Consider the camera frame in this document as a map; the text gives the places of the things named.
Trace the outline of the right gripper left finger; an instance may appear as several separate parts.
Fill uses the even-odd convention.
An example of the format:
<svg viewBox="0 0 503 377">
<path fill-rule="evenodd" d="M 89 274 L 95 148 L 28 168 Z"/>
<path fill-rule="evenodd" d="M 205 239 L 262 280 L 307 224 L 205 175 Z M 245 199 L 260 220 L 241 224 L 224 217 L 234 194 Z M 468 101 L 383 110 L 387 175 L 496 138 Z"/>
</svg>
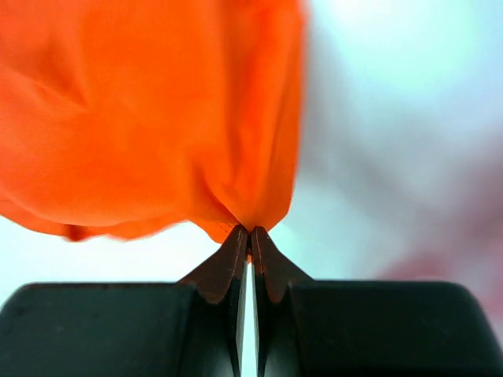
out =
<svg viewBox="0 0 503 377">
<path fill-rule="evenodd" d="M 4 376 L 238 376 L 248 232 L 176 283 L 26 284 L 1 311 Z"/>
</svg>

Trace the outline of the orange t shirt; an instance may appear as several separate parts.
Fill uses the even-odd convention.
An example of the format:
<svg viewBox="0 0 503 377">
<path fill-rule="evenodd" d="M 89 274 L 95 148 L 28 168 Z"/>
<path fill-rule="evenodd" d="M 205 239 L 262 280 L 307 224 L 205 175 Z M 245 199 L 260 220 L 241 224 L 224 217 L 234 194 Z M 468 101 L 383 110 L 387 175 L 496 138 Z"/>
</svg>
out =
<svg viewBox="0 0 503 377">
<path fill-rule="evenodd" d="M 290 207 L 303 1 L 4 1 L 1 215 L 80 241 Z"/>
</svg>

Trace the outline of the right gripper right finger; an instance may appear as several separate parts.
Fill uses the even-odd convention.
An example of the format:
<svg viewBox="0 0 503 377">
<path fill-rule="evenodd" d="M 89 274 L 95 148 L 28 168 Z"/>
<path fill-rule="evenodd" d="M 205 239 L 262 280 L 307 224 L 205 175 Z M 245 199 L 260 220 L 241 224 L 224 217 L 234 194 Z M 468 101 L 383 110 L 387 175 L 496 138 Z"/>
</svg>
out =
<svg viewBox="0 0 503 377">
<path fill-rule="evenodd" d="M 250 235 L 261 376 L 499 376 L 475 297 L 445 281 L 315 280 Z"/>
</svg>

